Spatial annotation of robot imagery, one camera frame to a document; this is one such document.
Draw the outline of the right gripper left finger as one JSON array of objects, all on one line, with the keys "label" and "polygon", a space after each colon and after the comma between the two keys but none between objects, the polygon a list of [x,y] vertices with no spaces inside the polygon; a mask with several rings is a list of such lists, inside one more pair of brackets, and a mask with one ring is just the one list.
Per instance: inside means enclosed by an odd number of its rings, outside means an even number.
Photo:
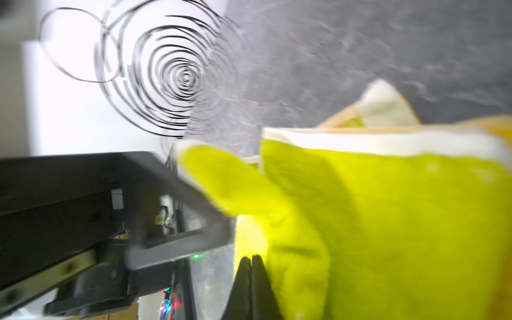
[{"label": "right gripper left finger", "polygon": [[243,257],[239,263],[221,319],[251,319],[251,260],[248,257]]}]

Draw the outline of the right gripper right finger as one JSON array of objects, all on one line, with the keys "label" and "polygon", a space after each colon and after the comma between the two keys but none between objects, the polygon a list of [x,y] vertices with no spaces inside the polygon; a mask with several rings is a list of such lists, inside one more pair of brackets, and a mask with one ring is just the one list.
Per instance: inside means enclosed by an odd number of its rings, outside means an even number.
[{"label": "right gripper right finger", "polygon": [[251,318],[253,320],[283,318],[260,255],[254,255],[251,261]]}]

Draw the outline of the yellow green cloth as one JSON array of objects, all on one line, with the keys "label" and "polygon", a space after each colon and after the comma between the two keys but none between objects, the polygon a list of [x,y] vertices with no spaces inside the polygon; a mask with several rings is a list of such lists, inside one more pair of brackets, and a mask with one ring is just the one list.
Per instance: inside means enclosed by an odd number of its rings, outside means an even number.
[{"label": "yellow green cloth", "polygon": [[257,156],[175,160],[285,319],[511,318],[510,116],[422,125],[377,79],[315,128],[265,128]]}]

